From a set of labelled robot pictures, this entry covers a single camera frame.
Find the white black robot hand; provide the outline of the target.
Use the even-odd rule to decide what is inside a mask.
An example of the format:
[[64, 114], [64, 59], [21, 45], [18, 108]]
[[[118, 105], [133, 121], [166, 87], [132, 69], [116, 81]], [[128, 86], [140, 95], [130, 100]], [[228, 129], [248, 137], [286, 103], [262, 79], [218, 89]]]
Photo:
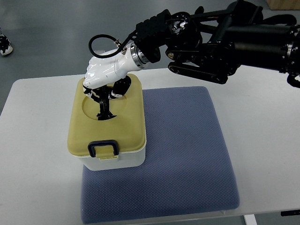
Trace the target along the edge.
[[94, 94], [95, 89], [113, 83], [112, 90], [108, 91], [108, 98], [120, 98], [130, 87], [130, 81], [125, 80], [127, 73], [145, 68], [148, 62], [149, 60], [134, 43], [128, 44], [125, 51], [109, 58], [102, 59], [94, 56], [90, 59], [87, 67], [83, 81], [83, 92], [98, 102], [99, 99]]

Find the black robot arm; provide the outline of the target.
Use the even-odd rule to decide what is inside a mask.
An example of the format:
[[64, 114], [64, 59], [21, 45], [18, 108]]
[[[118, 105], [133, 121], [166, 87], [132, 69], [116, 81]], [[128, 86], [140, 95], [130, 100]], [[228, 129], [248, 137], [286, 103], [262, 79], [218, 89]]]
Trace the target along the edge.
[[238, 0], [227, 9], [193, 15], [164, 10], [136, 25], [134, 43], [151, 63], [166, 55], [172, 72], [225, 84], [239, 66], [276, 70], [300, 85], [300, 26], [293, 15], [264, 18], [262, 7]]

